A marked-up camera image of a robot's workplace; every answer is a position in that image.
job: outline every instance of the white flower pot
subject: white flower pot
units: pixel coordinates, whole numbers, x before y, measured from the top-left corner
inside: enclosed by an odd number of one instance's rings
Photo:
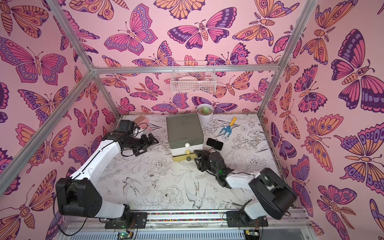
[[[199,113],[199,109],[202,108],[202,107],[208,107],[209,109],[212,110],[212,113],[209,114],[209,115],[202,115],[202,114],[200,114]],[[212,117],[214,115],[214,108],[210,104],[206,104],[206,103],[200,104],[200,105],[197,106],[196,110],[197,110],[197,115],[199,116],[199,120],[200,120],[201,124],[209,123],[209,121],[212,119]]]

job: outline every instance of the butterfly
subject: butterfly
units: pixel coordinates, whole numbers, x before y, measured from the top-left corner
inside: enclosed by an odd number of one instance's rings
[[[37,26],[41,26],[48,20],[48,12],[37,6],[23,5],[9,7],[7,4],[8,2],[10,1],[1,3],[1,10],[3,11],[1,14],[3,27],[8,33],[8,36],[11,36],[13,29],[12,18],[10,16],[12,12],[13,18],[26,34],[33,38],[40,37],[41,30]]]
[[[116,61],[115,59],[112,59],[112,58],[109,58],[105,55],[102,55],[101,56],[105,62],[105,64],[107,64],[108,67],[110,68],[120,68],[121,67],[121,64]],[[140,73],[115,73],[114,74],[114,77],[115,78],[120,78],[121,76],[123,77],[134,77],[134,76],[137,76],[139,75]]]
[[[163,95],[163,92],[159,90],[159,86],[153,83],[153,80],[150,77],[145,77],[145,85],[147,86],[148,89],[146,89],[146,86],[142,83],[139,83],[142,88],[135,88],[138,91],[143,91],[143,92],[136,92],[136,93],[131,93],[130,96],[134,98],[141,98],[144,100],[147,100],[148,98],[156,101],[157,96]]]
[[[214,113],[225,113],[237,108],[237,105],[234,103],[211,102],[202,97],[192,97],[192,102],[195,106],[198,106],[203,103],[212,105],[212,107],[214,108]]]
[[[119,6],[126,8],[127,4],[123,0],[113,0]],[[97,16],[104,20],[111,20],[113,18],[113,7],[110,0],[96,0],[96,1],[87,1],[87,0],[71,0],[70,7],[73,10],[80,12],[96,13],[99,11]]]
[[[226,38],[229,35],[229,31],[221,28],[230,28],[236,18],[236,14],[236,8],[226,8],[213,15],[205,26],[203,24],[205,20],[195,23],[199,27],[190,25],[177,26],[169,30],[168,35],[171,39],[181,44],[189,39],[185,44],[187,49],[202,48],[203,39],[208,41],[208,35],[214,43],[218,43],[220,39]]]
[[[24,146],[31,139],[33,134],[35,134],[35,131],[32,128],[21,123],[17,125],[16,132],[17,139],[19,140],[19,144],[21,146]],[[31,159],[28,161],[31,164],[31,167],[27,169],[26,172],[29,173],[33,166],[37,166],[40,163],[44,163],[46,159],[50,159],[51,162],[59,161],[63,165],[64,163],[61,161],[61,158],[64,156],[64,148],[65,146],[67,146],[70,136],[70,126],[64,127],[61,131],[59,131],[53,138],[53,140],[52,133],[51,138],[48,141],[45,140],[33,154]]]
[[[128,49],[128,51],[139,56],[144,51],[141,42],[151,44],[157,40],[156,35],[150,29],[151,24],[152,19],[149,17],[149,8],[141,3],[131,13],[129,20],[131,30],[128,30],[127,22],[125,22],[127,34],[119,33],[110,36],[104,42],[104,46],[109,50],[116,49],[120,52]]]
[[[272,58],[271,56],[268,56],[268,57],[263,56],[263,55],[256,55],[255,56],[255,61],[256,61],[257,64],[278,64],[279,61],[280,61],[281,55],[279,55],[279,56],[277,56],[275,58]]]
[[[313,79],[316,76],[317,65],[312,65],[311,68],[307,68],[303,72],[303,76],[300,77],[295,83],[295,92],[302,92],[300,94],[300,98],[304,96],[304,98],[299,103],[299,111],[302,113],[306,113],[309,110],[312,112],[316,112],[320,107],[324,106],[327,102],[327,98],[320,93],[310,93],[312,90],[311,85]]]
[[[370,199],[369,200],[369,207],[371,208],[371,213],[373,216],[373,219],[377,223],[377,225],[380,227],[380,229],[384,232],[384,216],[379,213],[379,208],[377,207],[377,204],[375,200]]]
[[[300,132],[299,129],[296,126],[296,123],[291,118],[291,115],[294,116],[289,109],[289,105],[291,103],[291,97],[292,97],[292,84],[288,84],[287,89],[285,90],[284,96],[280,98],[280,107],[281,109],[285,110],[285,112],[280,114],[280,118],[285,117],[283,122],[283,131],[285,133],[292,134],[295,138],[300,139]]]
[[[167,41],[164,41],[160,44],[159,49],[157,50],[157,58],[153,54],[153,59],[136,59],[132,62],[141,67],[159,67],[159,66],[180,66],[175,63],[172,56],[172,52],[168,47]],[[154,73],[156,78],[159,79],[158,75],[160,73]]]
[[[283,173],[284,173],[285,178],[287,178],[289,175],[288,167],[285,167],[285,168],[283,167]]]
[[[67,65],[62,55],[47,54],[40,60],[39,56],[32,57],[20,45],[3,37],[0,37],[0,56],[4,62],[16,66],[22,83],[35,83],[42,74],[45,83],[57,86],[57,74]]]
[[[384,195],[384,187],[382,182],[384,181],[384,173],[378,169],[375,165],[370,162],[375,162],[373,159],[381,158],[382,154],[379,157],[371,158],[373,154],[380,148],[383,144],[384,139],[384,122],[382,124],[377,124],[375,127],[366,128],[361,130],[358,133],[358,136],[349,136],[349,137],[337,137],[341,144],[340,146],[358,156],[346,156],[345,158],[361,161],[352,163],[344,168],[345,176],[340,177],[340,179],[351,178],[358,182],[366,181],[367,187],[372,191],[376,191],[379,194]]]
[[[20,93],[20,96],[24,98],[25,103],[30,109],[36,109],[36,116],[40,120],[41,126],[49,118],[51,113],[53,113],[53,111],[59,107],[60,103],[68,96],[68,87],[60,88],[54,95],[53,99],[51,99],[52,94],[50,97],[46,95],[47,98],[49,98],[46,99],[43,96],[29,90],[20,89],[18,92]],[[68,114],[68,111],[63,117],[65,116],[72,120],[71,116]]]
[[[74,21],[74,19],[72,18],[71,14],[68,11],[66,11],[66,10],[63,10],[63,12],[64,12],[64,15],[67,18],[67,20],[70,22],[70,25],[71,25],[73,31],[75,32],[76,36],[79,38],[79,41],[80,41],[81,45],[83,46],[84,50],[87,51],[87,52],[90,52],[90,53],[99,53],[93,47],[88,46],[87,44],[85,44],[87,41],[84,38],[86,38],[86,39],[99,39],[100,37],[95,35],[95,34],[93,34],[93,33],[90,33],[87,30],[80,29],[79,25],[77,25],[77,23]],[[60,32],[62,34],[60,50],[64,51],[68,47],[68,45],[70,46],[70,48],[72,48],[72,43],[68,39],[68,37],[65,34],[63,28],[60,26],[60,24],[57,21],[57,19],[55,17],[53,17],[53,18],[55,19],[55,21],[57,23],[57,26],[59,27]],[[77,54],[76,50],[73,49],[73,59],[74,59],[75,62],[77,61],[78,57],[79,57],[79,55]]]
[[[280,1],[277,1],[276,3],[274,3],[274,0],[271,0],[271,1],[255,0],[255,3],[256,3],[257,9],[259,10],[260,14],[264,18],[283,17],[285,15],[290,14],[293,10],[295,10],[299,6],[299,3],[296,3],[292,5],[290,8],[286,8],[284,7],[283,3],[281,3]],[[269,46],[272,46],[273,34],[265,26],[273,26],[275,22],[270,19],[261,19],[261,16],[257,12],[255,12],[254,15],[257,20],[250,22],[249,25],[254,25],[257,23],[261,23],[261,24],[246,28],[236,33],[235,35],[233,35],[232,38],[243,40],[243,41],[249,41],[252,39],[255,39],[256,41],[260,41],[260,40],[266,39],[268,40]]]
[[[324,234],[324,230],[321,227],[319,227],[319,225],[317,225],[314,221],[310,221],[310,223],[316,236],[320,236]]]
[[[246,101],[250,100],[253,103],[259,103],[263,100],[263,96],[268,88],[269,82],[268,78],[262,78],[259,82],[258,90],[253,89],[254,93],[246,93],[240,95],[239,99],[245,99]]]
[[[76,169],[74,167],[69,167],[67,175],[65,176],[65,178],[69,178],[72,175],[72,173],[74,173],[74,172],[76,172]],[[55,218],[60,225],[64,222],[64,218],[59,213],[59,211],[57,211],[55,213]],[[51,224],[48,227],[48,231],[47,231],[45,240],[52,240],[57,235],[58,232],[59,232],[59,228],[57,227],[56,221],[54,219],[52,219]]]
[[[375,113],[384,113],[384,82],[374,76],[364,75],[369,69],[375,72],[369,67],[371,65],[369,59],[367,59],[368,66],[361,68],[364,55],[364,38],[359,30],[353,29],[345,37],[339,50],[339,57],[350,62],[352,66],[343,60],[334,60],[331,64],[332,80],[344,78],[343,85],[351,83],[339,94],[339,98],[347,102],[346,106],[349,109],[354,109],[359,104],[361,89],[361,108]]]
[[[83,76],[80,73],[80,70],[77,66],[74,67],[74,79],[76,84],[80,82],[80,80],[83,78]],[[80,96],[76,99],[76,101],[79,101],[83,98],[84,94],[85,97],[88,98],[90,96],[90,100],[92,105],[97,109],[96,106],[96,99],[97,94],[99,93],[99,88],[97,87],[96,83],[90,83],[86,88],[80,93]]]
[[[307,191],[306,184],[304,182],[310,173],[310,160],[306,155],[297,160],[297,165],[291,165],[291,173],[294,178],[292,182],[292,189],[297,193],[300,198],[300,202],[308,213],[308,216],[313,217],[313,206],[310,195]]]
[[[276,96],[279,93],[280,88],[281,88],[281,84],[279,83],[278,85],[276,85],[275,90],[273,91],[272,96],[271,96],[270,100],[268,101],[268,105],[267,105],[268,109],[271,110],[272,113],[275,114],[275,116],[277,114],[277,106],[276,106],[275,101],[277,100]]]
[[[9,90],[5,83],[0,83],[0,109],[5,109],[8,106]],[[4,112],[0,112],[0,123],[4,123],[8,116]]]
[[[341,218],[349,228],[354,229],[343,213],[351,215],[356,215],[356,213],[349,207],[340,208],[338,204],[345,205],[352,202],[357,197],[357,193],[349,188],[340,190],[332,185],[329,185],[328,189],[324,186],[319,186],[318,189],[323,196],[320,196],[322,201],[317,200],[317,204],[324,212],[326,212],[325,217],[329,223],[336,228],[340,237],[343,240],[349,240],[347,229],[336,212],[341,215]]]
[[[249,51],[245,49],[245,47],[246,46],[242,43],[236,45],[231,56],[229,56],[228,52],[229,60],[228,57],[225,58],[222,54],[221,55],[225,60],[215,55],[207,55],[205,56],[205,60],[208,61],[207,65],[245,65],[248,64],[247,57],[249,54]],[[219,77],[222,77],[225,74],[226,72],[216,72],[216,75]]]
[[[271,133],[273,135],[271,136],[273,146],[280,148],[279,154],[283,157],[284,160],[287,160],[287,157],[293,158],[296,156],[297,151],[295,147],[288,141],[283,140],[284,137],[280,135],[279,130],[277,129],[277,126],[274,122],[271,122]]]
[[[185,109],[188,108],[187,104],[187,94],[186,93],[176,93],[172,98],[172,102],[169,99],[169,103],[160,103],[152,107],[154,111],[160,112],[169,112],[169,113],[178,113],[178,108]]]
[[[225,87],[224,86],[216,86],[216,93],[214,94],[214,97],[215,98],[224,97],[225,94],[227,93],[227,89],[228,89],[228,92],[232,95],[235,95],[235,90],[233,88],[236,88],[239,90],[247,89],[249,87],[249,84],[250,84],[248,81],[252,77],[252,74],[253,74],[253,71],[246,71],[246,72],[242,73],[240,76],[238,76],[236,78],[236,80],[233,81],[232,84],[229,84],[231,82],[231,79],[232,79],[232,78],[230,78],[229,82],[225,83],[225,85],[226,85]]]
[[[291,76],[296,75],[299,72],[299,67],[291,66],[291,64],[294,64],[294,63],[291,63],[291,59],[290,59],[284,69],[283,77],[285,76],[286,83],[291,79]]]
[[[116,117],[110,109],[103,108],[101,110],[101,112],[105,116],[105,122],[106,123],[111,124],[111,122],[113,122],[113,123],[116,122]]]
[[[120,99],[120,105],[118,103],[117,108],[121,115],[128,114],[131,111],[135,110],[135,106],[129,103],[129,100],[127,97]]]
[[[339,116],[339,114],[335,116],[332,114],[324,116],[319,120],[312,118],[310,121],[305,117],[305,120],[307,121],[307,131],[310,135],[305,138],[304,144],[301,145],[301,147],[306,147],[309,153],[313,153],[313,156],[316,158],[317,162],[320,163],[320,166],[330,172],[333,172],[331,159],[321,142],[324,144],[324,138],[331,139],[330,137],[323,136],[335,130],[341,124],[343,119],[344,118]]]
[[[315,20],[317,25],[324,29],[325,31],[318,29],[315,30],[314,34],[316,37],[307,42],[304,47],[301,49],[300,54],[302,54],[305,50],[308,50],[310,55],[313,55],[313,58],[324,65],[328,64],[328,52],[327,47],[325,45],[324,39],[329,42],[328,35],[326,33],[330,33],[335,27],[332,27],[335,23],[337,23],[340,19],[342,19],[352,8],[358,3],[358,0],[348,0],[338,3],[331,11],[331,8],[327,8],[324,12],[320,12],[320,6],[317,5]]]
[[[83,165],[88,160],[88,158],[96,151],[102,139],[103,136],[100,135],[93,140],[92,144],[90,143],[89,145],[86,145],[87,148],[72,148],[68,153],[68,157],[72,158],[74,162],[79,162],[81,165]]]
[[[17,237],[20,229],[21,218],[24,219],[23,221],[28,228],[35,229],[35,217],[33,216],[31,210],[40,212],[52,206],[53,200],[55,198],[54,189],[56,174],[56,170],[52,170],[50,173],[48,173],[48,175],[43,179],[39,187],[36,189],[36,192],[33,194],[33,197],[28,206],[26,206],[26,202],[28,201],[28,193],[35,186],[34,184],[27,192],[27,200],[23,205],[18,208],[5,208],[17,210],[20,211],[20,213],[0,219],[0,222],[2,223],[0,225],[0,232],[2,233],[3,239],[15,239]]]
[[[79,109],[73,109],[74,115],[77,117],[77,125],[82,128],[83,135],[87,135],[87,132],[91,131],[91,134],[95,132],[95,127],[97,125],[97,118],[99,117],[99,110],[92,114],[92,109],[87,114],[87,111],[84,108],[84,114],[80,112]]]
[[[153,5],[164,10],[169,10],[173,18],[187,19],[188,14],[193,10],[201,10],[205,5],[205,0],[156,0]]]
[[[10,195],[12,192],[19,189],[19,175],[12,181],[12,183],[8,186],[8,188],[5,190],[4,195]]]

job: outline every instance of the bird illustration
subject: bird illustration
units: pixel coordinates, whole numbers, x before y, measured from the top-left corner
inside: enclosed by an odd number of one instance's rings
[[[200,197],[199,195],[199,181],[197,181],[197,186],[196,182],[195,183],[195,194],[192,194],[188,191],[187,186],[185,185],[184,181],[184,187],[185,187],[185,193],[187,195],[187,198],[190,202],[193,202],[192,209],[200,209],[201,206],[203,205],[204,199],[205,199],[205,190],[204,189],[204,195],[203,197]]]
[[[127,198],[127,192],[129,190],[129,188],[132,188],[132,190],[134,191],[135,195],[137,196],[137,193],[140,194],[139,190],[133,185],[134,182],[137,182],[141,185],[141,183],[139,181],[137,181],[136,179],[134,178],[131,178],[131,177],[127,177],[125,180],[122,181],[123,183],[125,183],[125,185],[122,187],[122,190],[124,192],[124,196],[125,198],[127,199],[128,201],[128,198]]]

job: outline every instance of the succulent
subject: succulent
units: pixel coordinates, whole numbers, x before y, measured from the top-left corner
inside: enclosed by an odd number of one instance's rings
[[[203,107],[202,112],[203,112],[204,114],[208,114],[208,113],[209,113],[209,107]]]

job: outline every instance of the yellow handle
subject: yellow handle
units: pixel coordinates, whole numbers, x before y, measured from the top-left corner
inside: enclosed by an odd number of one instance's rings
[[[229,126],[232,126],[232,125],[235,123],[236,119],[237,119],[237,117],[234,117],[234,118],[232,119],[232,122],[229,124]]]

